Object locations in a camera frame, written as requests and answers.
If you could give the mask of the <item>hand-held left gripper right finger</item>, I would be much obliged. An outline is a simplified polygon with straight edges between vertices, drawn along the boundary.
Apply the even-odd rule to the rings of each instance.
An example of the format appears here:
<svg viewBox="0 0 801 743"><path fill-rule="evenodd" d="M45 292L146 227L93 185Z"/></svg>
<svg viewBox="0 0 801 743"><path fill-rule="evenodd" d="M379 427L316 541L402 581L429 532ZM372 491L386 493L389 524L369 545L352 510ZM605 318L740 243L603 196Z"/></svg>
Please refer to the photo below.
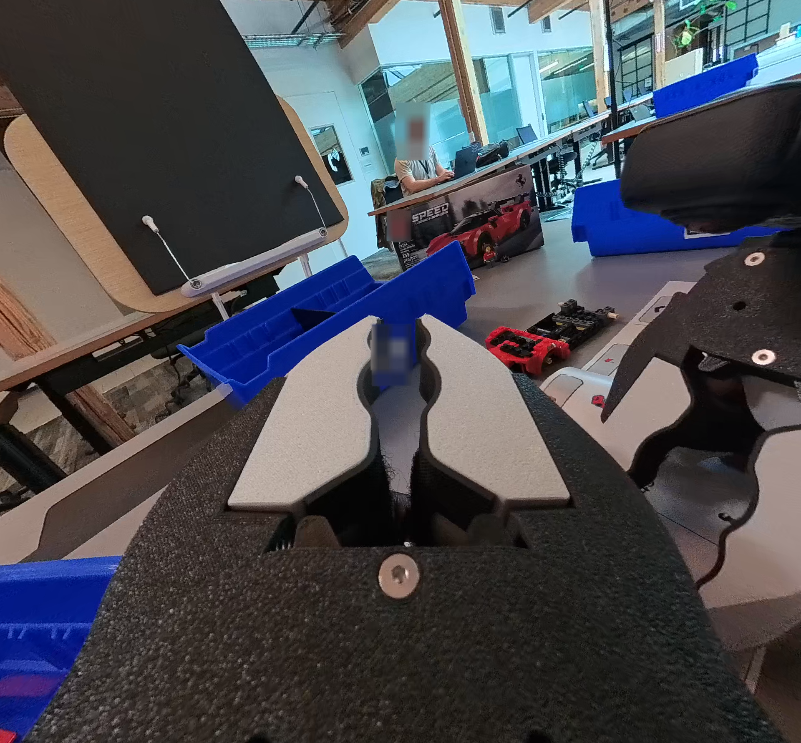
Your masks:
<svg viewBox="0 0 801 743"><path fill-rule="evenodd" d="M568 506L565 480L512 373L432 315L418 331L421 452L497 515Z"/></svg>

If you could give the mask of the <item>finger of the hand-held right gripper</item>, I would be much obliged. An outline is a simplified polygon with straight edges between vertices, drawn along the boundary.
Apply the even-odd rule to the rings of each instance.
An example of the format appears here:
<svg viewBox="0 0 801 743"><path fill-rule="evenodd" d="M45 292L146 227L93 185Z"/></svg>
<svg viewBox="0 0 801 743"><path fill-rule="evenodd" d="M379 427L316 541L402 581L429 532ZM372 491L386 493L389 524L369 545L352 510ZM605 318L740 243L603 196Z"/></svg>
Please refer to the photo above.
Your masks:
<svg viewBox="0 0 801 743"><path fill-rule="evenodd" d="M652 359L604 421L607 450L632 475L646 441L675 426L690 405L682 371Z"/></svg>
<svg viewBox="0 0 801 743"><path fill-rule="evenodd" d="M729 652L768 646L800 621L800 430L766 433L749 462L756 493L720 536L718 558L697 583Z"/></svg>

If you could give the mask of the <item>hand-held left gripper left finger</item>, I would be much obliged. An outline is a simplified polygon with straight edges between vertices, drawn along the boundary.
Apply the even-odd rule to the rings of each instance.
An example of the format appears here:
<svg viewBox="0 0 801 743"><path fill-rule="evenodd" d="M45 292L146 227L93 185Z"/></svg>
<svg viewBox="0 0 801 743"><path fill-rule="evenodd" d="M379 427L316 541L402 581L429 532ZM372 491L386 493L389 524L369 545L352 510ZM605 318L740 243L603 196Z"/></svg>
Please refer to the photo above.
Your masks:
<svg viewBox="0 0 801 743"><path fill-rule="evenodd" d="M234 511L301 513L378 451L370 346L375 316L292 368L227 500Z"/></svg>

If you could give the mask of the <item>lego instruction booklet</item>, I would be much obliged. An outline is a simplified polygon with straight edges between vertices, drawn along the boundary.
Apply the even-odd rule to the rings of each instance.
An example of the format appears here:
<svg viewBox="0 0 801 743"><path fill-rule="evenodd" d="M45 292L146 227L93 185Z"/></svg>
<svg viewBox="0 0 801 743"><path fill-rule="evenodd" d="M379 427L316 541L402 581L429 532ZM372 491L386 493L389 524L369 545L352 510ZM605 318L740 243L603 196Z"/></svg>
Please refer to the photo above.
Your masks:
<svg viewBox="0 0 801 743"><path fill-rule="evenodd" d="M686 294L693 286L694 283L689 281L667 282L584 368L561 368L542 383L543 392L608 453L601 415L623 356L633 341L666 308L671 298L678 292Z"/></svg>

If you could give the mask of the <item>red and black lego car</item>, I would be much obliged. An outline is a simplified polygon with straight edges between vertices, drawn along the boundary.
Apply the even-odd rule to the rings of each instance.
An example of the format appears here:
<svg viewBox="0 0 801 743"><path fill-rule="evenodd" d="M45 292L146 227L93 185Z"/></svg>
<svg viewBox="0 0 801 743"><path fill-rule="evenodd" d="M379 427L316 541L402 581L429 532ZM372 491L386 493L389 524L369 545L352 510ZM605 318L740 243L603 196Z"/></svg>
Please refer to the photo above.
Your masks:
<svg viewBox="0 0 801 743"><path fill-rule="evenodd" d="M526 329L495 328L486 337L485 347L511 371L539 378L617 320L614 307L588 310L570 299Z"/></svg>

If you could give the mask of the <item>black lego set box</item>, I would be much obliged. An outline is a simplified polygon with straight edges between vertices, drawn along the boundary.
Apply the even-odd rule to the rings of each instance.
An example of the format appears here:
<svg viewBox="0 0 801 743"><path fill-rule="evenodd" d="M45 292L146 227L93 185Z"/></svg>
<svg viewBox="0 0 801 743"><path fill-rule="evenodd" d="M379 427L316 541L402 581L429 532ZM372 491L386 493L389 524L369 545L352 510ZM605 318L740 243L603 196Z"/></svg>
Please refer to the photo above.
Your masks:
<svg viewBox="0 0 801 743"><path fill-rule="evenodd" d="M381 221L385 239L403 270L457 243L471 269L545 245L528 165L508 169L471 186L391 209Z"/></svg>

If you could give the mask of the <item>blue storage bin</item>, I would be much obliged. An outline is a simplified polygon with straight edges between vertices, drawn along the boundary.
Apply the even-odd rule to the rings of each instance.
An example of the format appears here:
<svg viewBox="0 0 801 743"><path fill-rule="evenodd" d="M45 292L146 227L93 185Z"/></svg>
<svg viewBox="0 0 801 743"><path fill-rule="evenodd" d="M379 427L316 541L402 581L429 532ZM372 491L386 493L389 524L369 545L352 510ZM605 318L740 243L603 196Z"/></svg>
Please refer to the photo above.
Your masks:
<svg viewBox="0 0 801 743"><path fill-rule="evenodd" d="M1 679L63 674L75 663L121 557L1 567Z"/></svg>
<svg viewBox="0 0 801 743"><path fill-rule="evenodd" d="M619 179L576 190L571 229L574 242L587 243L593 257L737 247L748 237L777 233L766 227L729 234L690 233L665 218L626 208Z"/></svg>
<svg viewBox="0 0 801 743"><path fill-rule="evenodd" d="M250 402L276 377L353 324L372 316L414 325L431 315L452 328L466 321L474 278L458 242L386 282L347 257L209 329L203 342L178 345L232 400Z"/></svg>
<svg viewBox="0 0 801 743"><path fill-rule="evenodd" d="M758 73L758 55L709 68L654 92L655 117L662 119L703 106L749 85Z"/></svg>

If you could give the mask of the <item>black metal pole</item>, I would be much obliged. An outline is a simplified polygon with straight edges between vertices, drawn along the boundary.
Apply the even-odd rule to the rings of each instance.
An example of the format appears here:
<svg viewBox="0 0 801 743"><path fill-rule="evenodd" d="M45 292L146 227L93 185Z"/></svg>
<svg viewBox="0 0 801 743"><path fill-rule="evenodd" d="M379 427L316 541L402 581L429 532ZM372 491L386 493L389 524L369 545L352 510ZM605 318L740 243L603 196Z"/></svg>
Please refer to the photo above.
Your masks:
<svg viewBox="0 0 801 743"><path fill-rule="evenodd" d="M603 0L603 8L605 20L606 52L609 66L610 130L611 132L615 132L618 128L618 104L615 80L615 50L611 17L611 0Z"/></svg>

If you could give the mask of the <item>white board holder bar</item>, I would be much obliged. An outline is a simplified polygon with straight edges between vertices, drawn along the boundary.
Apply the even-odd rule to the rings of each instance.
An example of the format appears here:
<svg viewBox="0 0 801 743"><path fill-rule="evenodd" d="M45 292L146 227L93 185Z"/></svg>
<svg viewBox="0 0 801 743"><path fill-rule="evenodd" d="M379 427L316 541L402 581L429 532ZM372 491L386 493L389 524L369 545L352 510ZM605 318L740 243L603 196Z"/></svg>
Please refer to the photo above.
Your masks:
<svg viewBox="0 0 801 743"><path fill-rule="evenodd" d="M313 229L256 256L191 277L182 285L180 293L186 298L220 293L223 288L231 286L239 279L249 277L262 270L280 267L281 263L293 261L327 242L328 232L325 227Z"/></svg>

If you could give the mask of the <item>long wooden office desk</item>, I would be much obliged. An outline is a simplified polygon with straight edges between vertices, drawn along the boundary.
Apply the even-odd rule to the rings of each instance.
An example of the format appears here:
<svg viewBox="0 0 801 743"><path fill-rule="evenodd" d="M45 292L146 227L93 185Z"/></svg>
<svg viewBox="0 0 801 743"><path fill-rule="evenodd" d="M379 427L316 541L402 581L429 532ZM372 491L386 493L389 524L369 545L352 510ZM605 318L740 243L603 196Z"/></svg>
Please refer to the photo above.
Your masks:
<svg viewBox="0 0 801 743"><path fill-rule="evenodd" d="M604 121L612 117L613 113L608 108L606 111L597 113L595 116L587 117L572 126L560 129L546 137L539 138L531 141L525 145L516 147L509 151L507 157L504 157L496 162L477 168L471 174L463 177L454 178L444 181L441 184L430 187L429 189L422 190L418 193L409 195L398 201L394 201L385 207L375 209L368 213L369 217L376 217L386 214L390 211L398 209L406 209L417 204L429 201L441 195L448 195L454 190L465 188L479 181L485 180L487 177L507 169L514 168L521 164L530 164L538 161L543 157L555 154L561 147L564 140L575 141L587 134L594 133L596 127L599 127Z"/></svg>

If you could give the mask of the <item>olive camouflage jacket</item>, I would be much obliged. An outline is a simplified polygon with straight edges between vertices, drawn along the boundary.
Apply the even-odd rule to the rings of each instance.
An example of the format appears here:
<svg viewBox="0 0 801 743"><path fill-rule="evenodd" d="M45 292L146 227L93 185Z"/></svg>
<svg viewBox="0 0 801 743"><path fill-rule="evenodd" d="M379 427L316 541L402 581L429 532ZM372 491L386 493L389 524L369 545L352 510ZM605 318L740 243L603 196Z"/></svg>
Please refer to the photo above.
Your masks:
<svg viewBox="0 0 801 743"><path fill-rule="evenodd" d="M375 211L383 209L389 204L392 204L404 197L401 184L395 174L390 174L388 177L376 178L370 184L370 194L373 200L373 208ZM393 244L387 239L385 216L374 216L375 220L375 234L376 246L393 251Z"/></svg>

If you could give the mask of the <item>glass phone booth door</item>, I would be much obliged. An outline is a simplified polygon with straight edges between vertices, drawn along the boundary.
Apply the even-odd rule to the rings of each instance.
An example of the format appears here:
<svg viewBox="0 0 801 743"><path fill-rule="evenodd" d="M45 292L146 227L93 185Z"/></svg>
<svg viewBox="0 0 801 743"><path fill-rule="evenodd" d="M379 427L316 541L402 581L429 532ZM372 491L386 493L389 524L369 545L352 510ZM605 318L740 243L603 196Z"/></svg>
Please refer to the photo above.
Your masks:
<svg viewBox="0 0 801 743"><path fill-rule="evenodd" d="M309 133L334 184L341 186L353 182L353 174L335 126L312 127Z"/></svg>

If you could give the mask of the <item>rounded wooden panel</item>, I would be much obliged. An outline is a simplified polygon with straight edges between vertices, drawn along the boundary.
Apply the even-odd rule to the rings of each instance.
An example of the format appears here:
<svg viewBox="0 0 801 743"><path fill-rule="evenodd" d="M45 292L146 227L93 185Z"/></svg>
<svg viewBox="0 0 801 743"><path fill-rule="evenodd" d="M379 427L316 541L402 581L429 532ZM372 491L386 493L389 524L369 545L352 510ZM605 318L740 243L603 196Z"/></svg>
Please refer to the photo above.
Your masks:
<svg viewBox="0 0 801 743"><path fill-rule="evenodd" d="M251 277L260 277L283 267L297 257L328 243L338 242L348 229L348 208L327 173L315 143L295 108L283 97L278 101L306 154L312 159L322 187L332 198L342 217L327 229L327 237L296 255L269 262L261 270L241 275L221 286L221 292L234 290ZM121 306L150 315L174 315L212 298L211 294L186 297L180 289L155 295L105 227L102 219L85 199L60 160L55 156L33 122L25 115L14 119L5 131L4 144L10 164L50 216L65 239L81 258L101 288Z"/></svg>

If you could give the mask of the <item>black presentation board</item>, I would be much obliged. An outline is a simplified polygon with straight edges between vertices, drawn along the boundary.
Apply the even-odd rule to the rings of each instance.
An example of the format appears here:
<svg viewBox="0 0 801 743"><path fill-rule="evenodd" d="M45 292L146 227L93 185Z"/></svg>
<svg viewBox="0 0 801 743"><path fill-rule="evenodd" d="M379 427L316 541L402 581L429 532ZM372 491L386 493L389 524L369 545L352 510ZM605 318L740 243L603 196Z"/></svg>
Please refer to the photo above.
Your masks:
<svg viewBox="0 0 801 743"><path fill-rule="evenodd" d="M155 295L342 219L220 0L2 0L1 57Z"/></svg>

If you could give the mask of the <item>wooden support post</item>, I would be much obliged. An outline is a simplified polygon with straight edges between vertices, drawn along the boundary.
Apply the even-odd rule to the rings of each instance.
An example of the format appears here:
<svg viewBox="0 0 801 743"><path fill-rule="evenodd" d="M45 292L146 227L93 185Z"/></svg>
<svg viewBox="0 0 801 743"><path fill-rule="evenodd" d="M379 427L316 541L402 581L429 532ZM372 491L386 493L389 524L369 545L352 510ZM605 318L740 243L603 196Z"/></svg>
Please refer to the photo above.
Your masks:
<svg viewBox="0 0 801 743"><path fill-rule="evenodd" d="M461 0L437 0L469 139L489 142Z"/></svg>
<svg viewBox="0 0 801 743"><path fill-rule="evenodd" d="M589 27L594 58L594 83L597 111L606 111L606 98L610 98L609 66L606 52L603 0L588 0Z"/></svg>

